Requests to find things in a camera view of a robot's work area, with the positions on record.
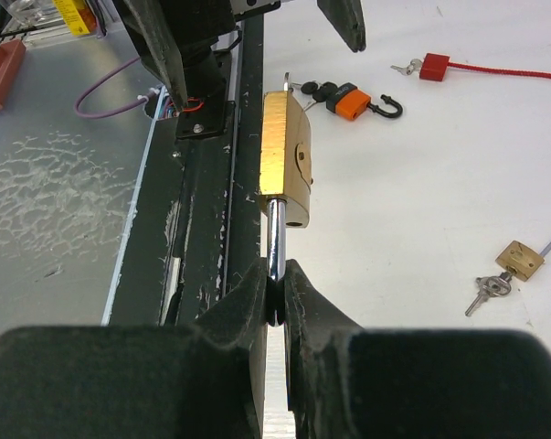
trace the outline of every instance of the red cord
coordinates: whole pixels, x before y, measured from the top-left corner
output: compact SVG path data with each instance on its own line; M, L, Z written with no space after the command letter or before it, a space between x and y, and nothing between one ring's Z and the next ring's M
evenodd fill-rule
M526 76L530 78L544 78L546 80L551 80L551 73L547 73L544 71L491 69L489 67L470 66L468 64L458 64L457 62L448 62L448 67L453 67L455 69L480 71L482 73L492 73L494 75Z
M204 101L198 98L187 98L188 102L198 102L198 105L194 107L184 107L182 112L197 112L199 109L201 109L204 106Z

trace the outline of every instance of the yellow label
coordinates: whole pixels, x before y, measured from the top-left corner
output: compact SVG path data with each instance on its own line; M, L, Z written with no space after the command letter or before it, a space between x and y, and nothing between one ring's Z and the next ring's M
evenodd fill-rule
M72 35L86 35L90 30L84 23L79 9L86 8L83 0L53 0L54 6L64 18L64 23L70 29Z

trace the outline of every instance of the padlock shackle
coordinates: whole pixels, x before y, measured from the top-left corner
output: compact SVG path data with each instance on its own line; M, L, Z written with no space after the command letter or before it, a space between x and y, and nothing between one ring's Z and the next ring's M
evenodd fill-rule
M395 112L386 112L378 105L374 105L373 103L369 103L367 105L368 108L372 112L380 114L381 116L386 117L387 119L397 119L398 117L401 117L401 115L403 114L403 106L399 102L394 101L390 96L386 96L385 94L381 94L381 99L385 104L391 105L395 107L397 110Z

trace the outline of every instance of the gray table surface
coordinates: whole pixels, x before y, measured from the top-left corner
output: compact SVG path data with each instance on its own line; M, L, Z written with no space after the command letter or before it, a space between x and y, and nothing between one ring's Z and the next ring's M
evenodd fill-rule
M124 30L27 50L0 112L0 334L101 322L151 119L83 120L72 105L134 56ZM156 83L133 65L84 108L116 108Z

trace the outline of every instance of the white surface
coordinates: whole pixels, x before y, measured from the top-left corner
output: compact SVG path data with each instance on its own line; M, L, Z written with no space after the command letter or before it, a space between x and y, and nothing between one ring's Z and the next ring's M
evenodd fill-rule
M363 0L368 48L352 54L308 0L266 16L265 90L352 82L406 108L349 123L323 105L313 131L312 219L288 256L366 327L505 327L551 350L551 252L528 282L464 316L474 278L512 240L551 240L551 80L449 69L401 76L427 52L488 67L551 71L551 1ZM293 437L281 331L270 332L265 437Z

